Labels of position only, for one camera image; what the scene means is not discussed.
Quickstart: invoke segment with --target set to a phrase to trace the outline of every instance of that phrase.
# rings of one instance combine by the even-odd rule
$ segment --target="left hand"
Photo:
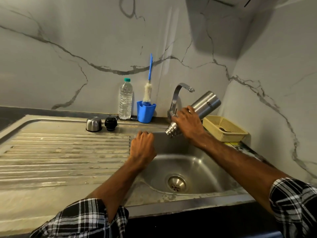
[[[139,131],[131,141],[129,160],[140,169],[145,169],[156,156],[154,149],[154,135],[147,131]]]

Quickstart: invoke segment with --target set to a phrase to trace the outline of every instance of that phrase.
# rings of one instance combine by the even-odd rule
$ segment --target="sink basin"
[[[161,192],[205,194],[224,192],[239,184],[206,153],[190,145],[184,136],[169,138],[154,133],[157,156],[142,172],[144,181]]]

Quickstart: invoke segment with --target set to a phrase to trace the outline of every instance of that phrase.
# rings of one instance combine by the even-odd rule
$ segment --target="faucet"
[[[178,94],[179,94],[179,91],[181,88],[186,88],[190,93],[195,92],[194,88],[190,87],[189,85],[187,85],[183,82],[181,82],[180,84],[177,85],[177,87],[175,88],[174,94],[173,94],[171,107],[167,111],[167,118],[168,118],[169,122],[171,121],[172,116],[176,114],[176,111],[177,111],[176,102],[177,102]]]

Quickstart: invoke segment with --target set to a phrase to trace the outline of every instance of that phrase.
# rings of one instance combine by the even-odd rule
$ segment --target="sink drain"
[[[180,176],[171,176],[167,181],[168,186],[176,192],[184,192],[186,190],[186,182]]]

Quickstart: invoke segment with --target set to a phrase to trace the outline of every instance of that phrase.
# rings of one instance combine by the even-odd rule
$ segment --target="white marble wall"
[[[213,0],[0,0],[0,105],[117,113],[131,78],[142,100],[149,55],[152,100],[166,116],[180,82],[191,104],[220,98],[247,32],[253,0],[241,9]]]
[[[219,114],[277,168],[317,183],[317,0],[259,13]]]

